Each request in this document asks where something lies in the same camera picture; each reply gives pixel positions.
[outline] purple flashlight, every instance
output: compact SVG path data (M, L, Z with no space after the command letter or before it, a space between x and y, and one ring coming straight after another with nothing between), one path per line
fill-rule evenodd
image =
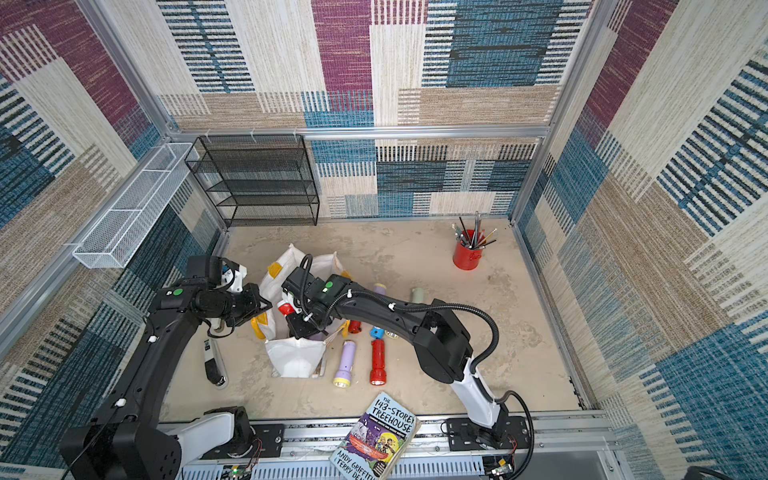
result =
M355 349L357 345L352 340L344 342L341 351L341 363L336 377L333 378L333 385L345 389L352 385L352 364L355 362Z

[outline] beige floor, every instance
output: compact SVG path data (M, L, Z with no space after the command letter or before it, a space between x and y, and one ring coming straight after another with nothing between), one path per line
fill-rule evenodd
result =
M449 220L240 227L233 232L227 257L247 266L248 280L258 283L288 243L314 255L336 251L353 279L368 288L384 283L387 295L408 299L411 288L421 286L427 290L427 303L436 297L475 305L493 316L501 333L498 348L479 367L496 395L512 388L531 410L578 409L512 231L505 220L487 220L484 227L499 228L498 242L470 272L452 264L455 244ZM469 313L458 316L472 335L473 348L481 352L491 336L487 325ZM280 379L271 376L262 342L245 324L219 340L230 384L216 390L203 371L201 327L182 356L162 417L190 420L206 409L231 405L245 405L252 419L352 416L362 413L382 389L417 414L464 412L448 385L421 371L413 348L402 339L385 337L388 382L371 386L368 331L364 325L362 333L349 336L358 346L353 384L339 389L331 380L339 366L340 337L328 350L329 371L323 378ZM512 400L508 406L519 411Z

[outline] book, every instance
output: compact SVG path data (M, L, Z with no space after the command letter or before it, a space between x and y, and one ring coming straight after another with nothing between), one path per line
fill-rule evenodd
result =
M421 422L381 392L331 455L347 480L386 480Z

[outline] black cable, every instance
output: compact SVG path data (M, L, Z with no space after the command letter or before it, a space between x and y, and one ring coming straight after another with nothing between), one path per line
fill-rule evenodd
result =
M74 465L74 463L77 460L79 460L80 457L82 457L83 454L86 453L88 449L93 446L94 443L96 443L96 440L101 436L101 433L104 432L104 430L107 428L107 425L109 425L109 422L112 421L112 419L114 418L114 414L117 413L119 409L120 407L114 407L114 411L112 412L112 415L109 416L109 419L106 422L104 422L104 424L101 426L98 432L96 432L96 435L94 435L91 438L91 441L88 442L85 447L83 447L80 453L78 453L78 456L74 457L74 460L72 460L72 462L69 465L67 465L67 469L64 470L64 474L59 478L59 480L64 480L64 477L66 477L67 474L70 472L70 470L72 470L72 466Z
M226 334L226 335L214 335L213 333L210 332L210 329L213 328L213 325L210 324L208 319L201 319L201 320L203 321L203 323L206 323L208 325L208 336L210 338L212 338L212 339L224 339L224 338L227 338L228 336L232 335L233 333L235 333L234 322L232 322L232 328L230 329L230 332L228 334Z
M720 480L733 480L731 477L725 475L724 473L717 472L711 468L700 467L698 465L688 467L688 471L686 472L683 480L703 480L704 476L702 474L709 475L714 478L720 478Z
M226 290L229 287L231 287L233 283L235 283L235 276L236 275L235 275L235 269L232 268L232 263L229 260L227 260L226 258L223 258L222 260L224 261L224 265L226 265L227 268L232 271L232 278L230 278L230 281L226 285L217 286L216 288L214 288L214 290L213 290L214 292L220 292L221 290Z
M301 259L299 267L304 270L301 275L301 287L299 289L299 308L302 310L303 316L306 316L308 309L306 308L306 279L310 276L310 268L312 268L312 254L308 253Z
M368 290L347 290L346 292L340 293L331 304L326 309L326 312L323 314L322 321L324 322L330 315L331 310L333 310L336 305L343 300L345 297L350 298L351 296L366 296L370 299L373 299L374 301L381 303L382 305L389 306L390 304L393 304L394 302L391 301L391 299L388 299L384 296L379 295L378 293L370 292ZM462 303L443 303L441 305L424 305L424 306L412 306L412 307L404 307L399 306L396 303L394 303L391 307L392 311L396 312L404 312L404 313L419 313L419 312L433 312L436 310L460 310L464 312L472 313L476 316L479 316L482 318L489 327L491 327L491 344L488 345L488 347L480 353L480 355L476 356L475 359L472 361L472 363L469 364L469 372L474 375L475 370L477 369L477 365L488 358L493 351L496 349L496 346L498 346L498 327L496 326L496 322L493 320L493 318L488 315L486 312L480 310L479 308L475 306L470 305L464 305ZM528 423L528 431L530 432L530 445L528 447L528 453L525 454L525 459L523 460L522 464L520 465L520 468L515 469L514 473L509 477L508 480L515 480L515 478L522 475L522 472L528 467L528 464L531 463L531 459L533 458L533 449L534 449L534 429L533 429L533 418L531 417L531 412L528 410L528 406L525 405L525 401L523 398L514 390L508 390L504 393L504 395L500 399L494 399L491 394L488 392L488 390L485 388L485 386L480 381L479 377L474 377L475 383L480 389L480 392L485 397L486 400L488 400L490 403L503 403L505 402L509 396L514 396L518 402L520 402L520 405L523 407L523 411L525 412L525 420Z
M367 296L373 300L375 300L378 303L381 303L382 305L389 306L392 301L384 296L379 295L378 293L370 292L368 290L348 290L347 292L340 293L333 301L331 302L330 306L326 310L325 314L323 315L323 321L328 318L328 316L331 313L331 310L333 310L336 307L336 304L343 300L344 298L349 297L349 295L352 296ZM393 311L396 312L403 312L403 313L419 313L419 312L433 312L436 310L461 310L463 312L469 312L476 316L479 316L485 322L488 324L488 326L491 327L491 344L488 345L488 347L480 353L480 355L476 356L474 360L472 360L472 363L469 364L469 372L474 374L475 370L477 369L477 365L488 358L493 351L496 349L496 346L498 345L498 327L496 326L496 322L491 318L490 315L488 315L486 312L483 312L476 306L471 305L464 305L463 303L443 303L440 305L424 305L424 306L414 306L414 307L404 307L399 306L395 304L392 306Z
M528 467L528 464L531 463L531 458L533 458L533 445L534 445L534 429L533 429L533 418L531 417L531 412L528 410L528 406L525 405L525 402L523 401L523 398L514 390L507 390L504 392L504 395L498 400L496 400L496 403L504 403L509 396L514 396L518 402L520 402L520 405L523 407L523 412L525 412L525 421L528 423L528 433L531 435L531 441L530 445L528 446L528 453L525 454L525 459L520 464L520 468L516 468L515 472L512 473L512 475L509 477L508 480L515 480L515 478L522 475L523 471Z

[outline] patterned wall panel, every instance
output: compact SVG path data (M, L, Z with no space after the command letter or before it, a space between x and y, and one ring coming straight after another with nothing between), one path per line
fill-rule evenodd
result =
M215 225L187 178L124 270L75 271L0 365L0 461L62 468L63 432L101 404L154 291L179 278L189 256L213 250Z
M303 127L307 111L370 112L347 126L547 123L592 11L592 0L103 4L188 130ZM325 101L350 94L369 100Z
M2 3L0 311L158 138L74 1Z
M768 472L768 4L621 0L519 221L638 478Z
M509 214L539 140L308 141L319 215Z

